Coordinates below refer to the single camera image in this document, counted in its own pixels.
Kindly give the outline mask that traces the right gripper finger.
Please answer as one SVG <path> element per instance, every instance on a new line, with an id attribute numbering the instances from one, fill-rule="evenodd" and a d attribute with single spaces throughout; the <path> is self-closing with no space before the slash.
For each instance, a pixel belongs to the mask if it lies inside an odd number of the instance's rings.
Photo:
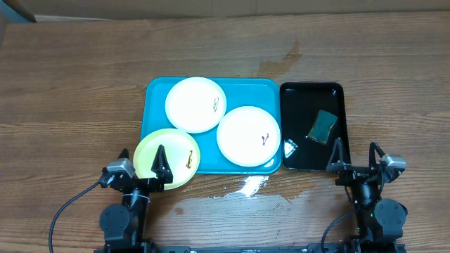
<path id="1" fill-rule="evenodd" d="M 326 172 L 341 172 L 345 170 L 344 151 L 342 139 L 336 138 L 333 151 L 326 166 Z"/>
<path id="2" fill-rule="evenodd" d="M 385 155 L 384 151 L 375 141 L 372 141 L 370 143 L 368 153 L 369 153 L 369 167 L 375 167 L 376 164 L 375 154 L 378 154 L 380 158 L 382 158 Z"/>

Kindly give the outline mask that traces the green yellow sponge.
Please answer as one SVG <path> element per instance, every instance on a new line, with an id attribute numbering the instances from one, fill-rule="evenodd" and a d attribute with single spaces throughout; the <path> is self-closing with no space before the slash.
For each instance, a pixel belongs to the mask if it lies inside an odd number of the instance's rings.
<path id="1" fill-rule="evenodd" d="M 325 110 L 319 110 L 316 120 L 308 133 L 308 138 L 320 144 L 327 144 L 338 117 Z"/>

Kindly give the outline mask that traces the white plate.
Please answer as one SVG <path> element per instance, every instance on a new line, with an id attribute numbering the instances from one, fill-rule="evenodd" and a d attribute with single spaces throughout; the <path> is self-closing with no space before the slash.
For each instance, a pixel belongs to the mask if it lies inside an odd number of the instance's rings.
<path id="1" fill-rule="evenodd" d="M 277 153 L 281 130 L 275 118 L 255 106 L 241 106 L 226 113 L 217 128 L 222 155 L 242 167 L 267 163 Z"/>
<path id="2" fill-rule="evenodd" d="M 165 113 L 176 128 L 199 134 L 216 127 L 225 115 L 227 100 L 218 83 L 205 77 L 177 82 L 167 94 Z"/>

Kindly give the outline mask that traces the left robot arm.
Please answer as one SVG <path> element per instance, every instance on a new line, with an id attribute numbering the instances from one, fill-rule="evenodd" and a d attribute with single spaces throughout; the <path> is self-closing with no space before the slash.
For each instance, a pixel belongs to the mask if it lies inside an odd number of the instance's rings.
<path id="1" fill-rule="evenodd" d="M 101 213 L 99 225 L 104 233 L 105 245 L 101 252 L 159 252 L 151 239 L 143 237 L 146 225 L 149 194 L 162 192 L 173 182 L 165 148 L 159 145 L 150 170 L 155 178 L 140 179 L 129 160 L 129 151 L 102 169 L 98 182 L 102 188 L 122 193 L 122 202 L 107 206 Z"/>

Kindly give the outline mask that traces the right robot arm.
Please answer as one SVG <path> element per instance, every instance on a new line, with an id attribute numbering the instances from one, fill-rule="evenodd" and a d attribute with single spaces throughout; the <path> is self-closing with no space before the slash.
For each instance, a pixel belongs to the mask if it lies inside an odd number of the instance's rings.
<path id="1" fill-rule="evenodd" d="M 406 160 L 385 153 L 374 141 L 369 145 L 367 167 L 344 161 L 342 139 L 334 142 L 326 171 L 338 175 L 337 186 L 345 188 L 354 210 L 334 220 L 321 238 L 322 252 L 405 252 L 397 239 L 403 236 L 408 209 L 401 203 L 382 198 L 385 184 L 393 182 L 406 169 Z M 349 236 L 339 246 L 326 245 L 326 236 L 341 221 L 354 216 L 358 234 Z"/>

